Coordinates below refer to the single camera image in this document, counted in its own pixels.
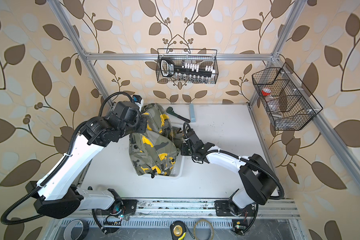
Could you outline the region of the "white plastic basket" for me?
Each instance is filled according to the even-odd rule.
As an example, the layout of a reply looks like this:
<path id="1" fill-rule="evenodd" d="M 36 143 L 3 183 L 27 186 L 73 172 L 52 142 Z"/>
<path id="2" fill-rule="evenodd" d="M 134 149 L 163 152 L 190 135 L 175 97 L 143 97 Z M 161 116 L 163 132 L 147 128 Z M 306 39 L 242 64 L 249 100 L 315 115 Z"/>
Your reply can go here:
<path id="1" fill-rule="evenodd" d="M 142 140 L 142 165 L 137 167 L 140 175 L 151 178 L 179 178 L 183 169 L 181 147 L 184 132 L 180 123 L 174 123 L 170 129 L 162 129 L 158 133 L 147 129 L 139 138 Z"/>

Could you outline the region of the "camouflage trousers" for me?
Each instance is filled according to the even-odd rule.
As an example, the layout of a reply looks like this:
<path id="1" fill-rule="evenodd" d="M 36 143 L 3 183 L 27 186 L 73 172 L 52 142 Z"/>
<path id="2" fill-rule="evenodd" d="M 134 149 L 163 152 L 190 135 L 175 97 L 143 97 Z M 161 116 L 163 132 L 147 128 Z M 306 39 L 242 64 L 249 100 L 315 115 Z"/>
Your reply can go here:
<path id="1" fill-rule="evenodd" d="M 142 108 L 147 119 L 143 134 L 130 134 L 129 155 L 137 175 L 169 176 L 181 150 L 184 132 L 171 124 L 165 109 L 157 103 Z"/>

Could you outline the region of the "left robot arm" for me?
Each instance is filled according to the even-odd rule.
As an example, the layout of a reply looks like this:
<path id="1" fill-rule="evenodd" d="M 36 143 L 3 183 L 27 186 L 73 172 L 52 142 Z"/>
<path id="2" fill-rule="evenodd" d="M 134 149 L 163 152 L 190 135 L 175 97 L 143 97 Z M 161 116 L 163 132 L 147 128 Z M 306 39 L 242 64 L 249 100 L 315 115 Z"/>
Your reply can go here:
<path id="1" fill-rule="evenodd" d="M 106 116 L 98 115 L 77 126 L 68 150 L 42 179 L 27 184 L 27 195 L 16 201 L 1 216 L 4 225 L 17 225 L 47 216 L 63 219 L 75 211 L 105 210 L 112 214 L 122 207 L 122 199 L 114 189 L 85 190 L 73 184 L 89 162 L 111 142 L 132 134 L 144 133 L 147 119 L 141 110 L 144 101 L 139 95 L 116 92 L 107 97 L 124 95 L 128 101 L 118 102 Z M 29 198 L 35 198 L 37 215 L 9 220 L 8 215 Z"/>

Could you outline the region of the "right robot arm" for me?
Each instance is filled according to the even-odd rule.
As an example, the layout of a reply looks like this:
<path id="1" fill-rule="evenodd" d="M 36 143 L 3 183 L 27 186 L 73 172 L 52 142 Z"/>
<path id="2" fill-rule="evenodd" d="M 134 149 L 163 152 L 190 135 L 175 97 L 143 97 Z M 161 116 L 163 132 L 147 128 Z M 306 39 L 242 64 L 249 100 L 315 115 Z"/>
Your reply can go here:
<path id="1" fill-rule="evenodd" d="M 183 124 L 184 143 L 182 155 L 190 156 L 197 164 L 214 164 L 238 174 L 243 187 L 236 190 L 226 201 L 223 210 L 240 216 L 246 208 L 265 205 L 269 199 L 282 200 L 285 190 L 275 172 L 258 154 L 239 156 L 222 150 L 212 143 L 203 143 L 189 123 Z"/>

